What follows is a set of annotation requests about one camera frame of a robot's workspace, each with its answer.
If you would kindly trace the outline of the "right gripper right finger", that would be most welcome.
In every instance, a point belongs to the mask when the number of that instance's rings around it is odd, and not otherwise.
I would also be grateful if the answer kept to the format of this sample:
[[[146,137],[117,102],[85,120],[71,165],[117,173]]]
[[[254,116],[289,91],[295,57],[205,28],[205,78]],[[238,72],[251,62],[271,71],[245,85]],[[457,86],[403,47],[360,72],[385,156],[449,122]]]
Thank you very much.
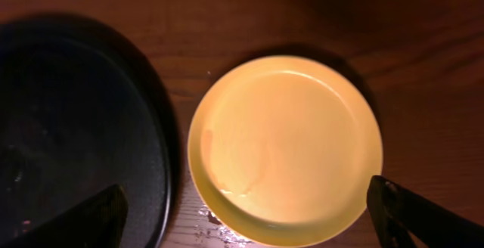
[[[371,178],[367,207],[382,247],[482,247],[483,226],[380,176]]]

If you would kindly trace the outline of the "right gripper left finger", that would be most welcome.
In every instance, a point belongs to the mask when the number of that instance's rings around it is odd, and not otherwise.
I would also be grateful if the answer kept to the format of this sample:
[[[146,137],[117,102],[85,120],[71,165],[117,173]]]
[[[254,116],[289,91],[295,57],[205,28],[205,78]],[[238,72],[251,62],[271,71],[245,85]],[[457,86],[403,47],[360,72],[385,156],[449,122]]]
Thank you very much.
[[[55,219],[7,243],[7,248],[118,248],[129,205],[122,187],[114,184]]]

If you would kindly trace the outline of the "yellow plate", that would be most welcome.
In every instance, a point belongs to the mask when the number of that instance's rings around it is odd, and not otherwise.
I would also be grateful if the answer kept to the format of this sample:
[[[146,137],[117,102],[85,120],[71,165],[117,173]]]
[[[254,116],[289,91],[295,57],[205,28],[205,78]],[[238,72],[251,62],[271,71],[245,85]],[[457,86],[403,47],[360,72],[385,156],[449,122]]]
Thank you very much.
[[[345,231],[383,168],[362,93],[322,63],[283,55],[235,67],[209,89],[187,155],[218,220],[268,246],[311,246]]]

